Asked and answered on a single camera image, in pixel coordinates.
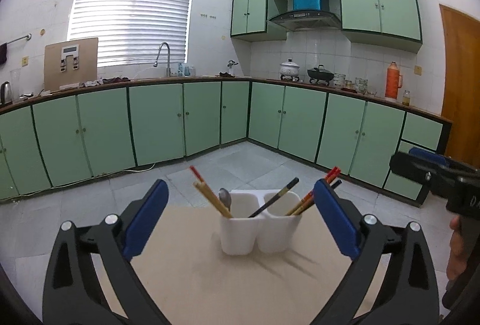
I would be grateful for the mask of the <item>person's right hand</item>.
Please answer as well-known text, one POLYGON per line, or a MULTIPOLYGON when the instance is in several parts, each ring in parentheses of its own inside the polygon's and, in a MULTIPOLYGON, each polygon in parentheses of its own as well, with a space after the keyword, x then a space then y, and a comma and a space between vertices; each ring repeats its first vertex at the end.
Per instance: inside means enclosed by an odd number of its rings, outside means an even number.
POLYGON ((460 217, 456 216, 450 221, 452 235, 450 239, 450 255, 446 274, 449 281, 457 279, 466 269, 468 257, 465 255, 464 239, 461 235, 460 217))

